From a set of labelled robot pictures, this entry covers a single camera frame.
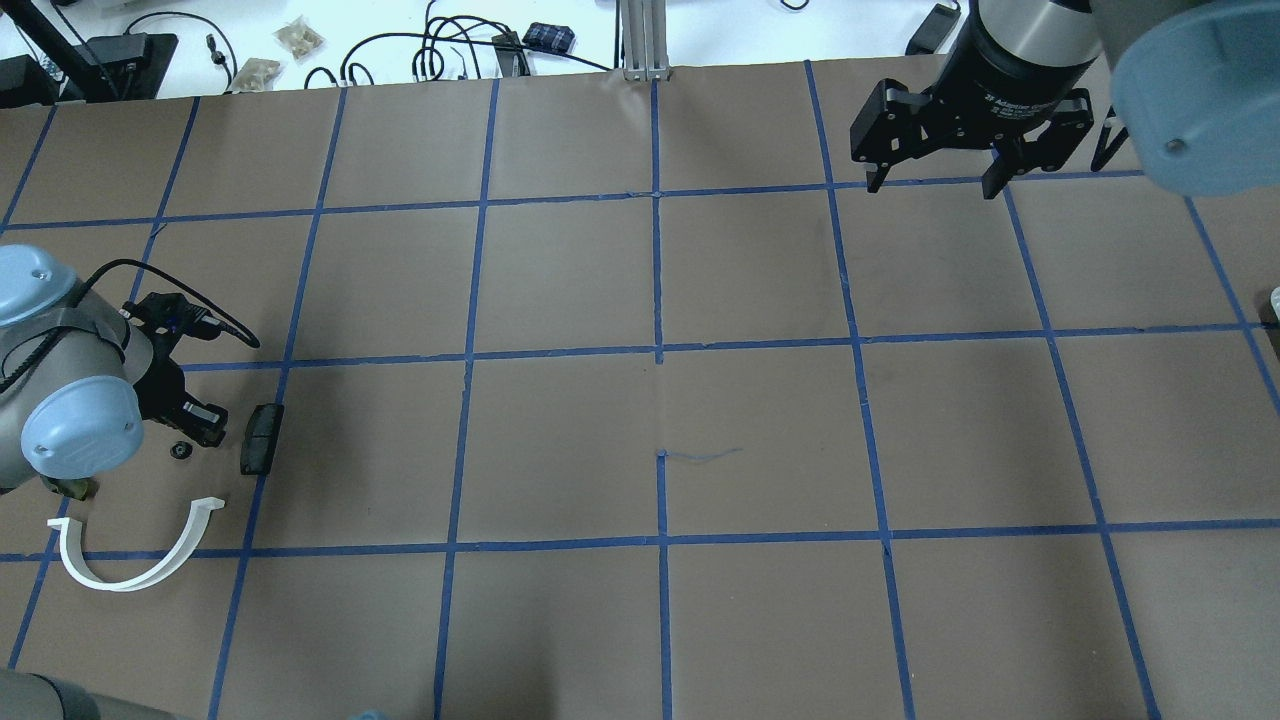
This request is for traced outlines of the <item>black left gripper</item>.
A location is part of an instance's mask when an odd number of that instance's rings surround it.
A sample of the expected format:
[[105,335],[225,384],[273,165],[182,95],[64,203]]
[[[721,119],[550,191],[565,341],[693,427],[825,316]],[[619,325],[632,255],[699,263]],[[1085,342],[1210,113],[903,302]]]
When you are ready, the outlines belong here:
[[215,340],[223,332],[223,323],[183,293],[151,292],[138,302],[123,304],[122,315],[152,347],[147,369],[133,383],[141,416],[180,432],[200,447],[220,446],[229,411],[192,396],[172,354],[184,337]]

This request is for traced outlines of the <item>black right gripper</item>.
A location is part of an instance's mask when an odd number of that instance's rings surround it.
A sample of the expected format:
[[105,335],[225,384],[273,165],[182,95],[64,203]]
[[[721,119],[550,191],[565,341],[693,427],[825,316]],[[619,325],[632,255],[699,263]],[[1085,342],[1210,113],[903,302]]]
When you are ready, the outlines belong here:
[[1092,131],[1079,82],[1094,60],[1091,10],[973,10],[929,87],[876,85],[850,126],[850,156],[877,193],[900,163],[992,150],[980,187],[993,200],[1020,174],[1061,169]]

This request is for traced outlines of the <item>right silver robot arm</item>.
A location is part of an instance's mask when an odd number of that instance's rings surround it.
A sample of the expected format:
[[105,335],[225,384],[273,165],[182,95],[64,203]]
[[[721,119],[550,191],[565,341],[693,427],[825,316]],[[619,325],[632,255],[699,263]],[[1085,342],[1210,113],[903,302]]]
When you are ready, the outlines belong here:
[[900,163],[941,150],[992,151],[992,199],[1019,176],[1056,172],[1094,127],[1080,86],[1108,63],[1110,117],[1091,167],[1130,142],[1142,170],[1188,197],[1275,186],[1279,5],[1275,1],[974,1],[934,83],[882,79],[855,115],[851,159],[870,192]]

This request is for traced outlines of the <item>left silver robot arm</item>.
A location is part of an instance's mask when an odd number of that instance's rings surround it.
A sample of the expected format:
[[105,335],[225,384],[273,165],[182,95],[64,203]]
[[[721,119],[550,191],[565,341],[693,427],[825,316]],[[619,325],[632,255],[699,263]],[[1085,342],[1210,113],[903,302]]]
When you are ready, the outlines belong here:
[[[172,275],[132,259],[116,259],[87,279],[45,249],[3,245],[3,495],[38,479],[64,498],[86,500],[97,475],[129,461],[145,439],[145,423],[170,427],[201,447],[225,437],[228,411],[186,391],[172,360],[184,336],[232,333],[209,320],[214,304]],[[115,309],[95,291],[109,272],[154,272],[180,290],[152,293]],[[106,582],[84,561],[83,523],[49,521],[61,565],[83,587],[111,593],[143,591],[168,579],[195,553],[216,497],[189,503],[174,546],[147,571]],[[147,705],[87,691],[73,682],[3,667],[3,719],[189,719]]]

